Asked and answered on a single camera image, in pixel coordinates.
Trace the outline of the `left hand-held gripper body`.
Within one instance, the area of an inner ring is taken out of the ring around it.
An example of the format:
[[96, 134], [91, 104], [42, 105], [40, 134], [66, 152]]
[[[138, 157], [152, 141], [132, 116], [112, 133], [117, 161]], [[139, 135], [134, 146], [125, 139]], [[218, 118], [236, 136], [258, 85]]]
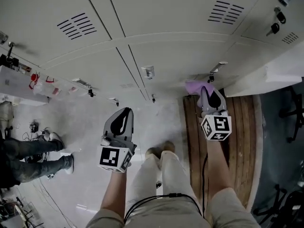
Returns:
[[97, 147], [97, 166], [106, 171], [125, 173], [136, 147], [133, 142], [103, 136]]

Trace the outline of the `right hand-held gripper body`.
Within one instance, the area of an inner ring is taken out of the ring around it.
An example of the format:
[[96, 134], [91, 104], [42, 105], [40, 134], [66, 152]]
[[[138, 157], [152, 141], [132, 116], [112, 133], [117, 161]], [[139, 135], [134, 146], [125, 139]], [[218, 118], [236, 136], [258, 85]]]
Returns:
[[206, 114], [200, 125], [208, 141], [223, 141], [232, 133], [232, 120], [227, 111]]

